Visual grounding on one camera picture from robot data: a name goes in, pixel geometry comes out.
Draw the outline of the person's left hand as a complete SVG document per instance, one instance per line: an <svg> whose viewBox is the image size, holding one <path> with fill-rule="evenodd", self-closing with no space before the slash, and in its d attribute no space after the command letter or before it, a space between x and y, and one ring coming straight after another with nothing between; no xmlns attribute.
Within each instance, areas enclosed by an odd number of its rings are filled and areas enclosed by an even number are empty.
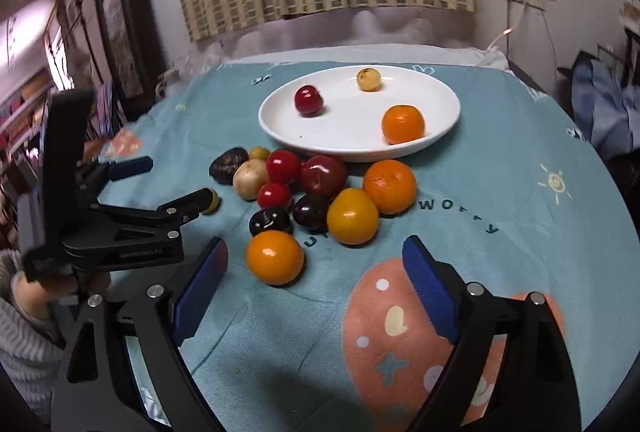
<svg viewBox="0 0 640 432"><path fill-rule="evenodd" d="M11 300L35 329L55 338L58 327L51 305L74 296L78 289L78 281L73 276L50 276L29 282L23 272L18 272L11 280Z"/></svg>

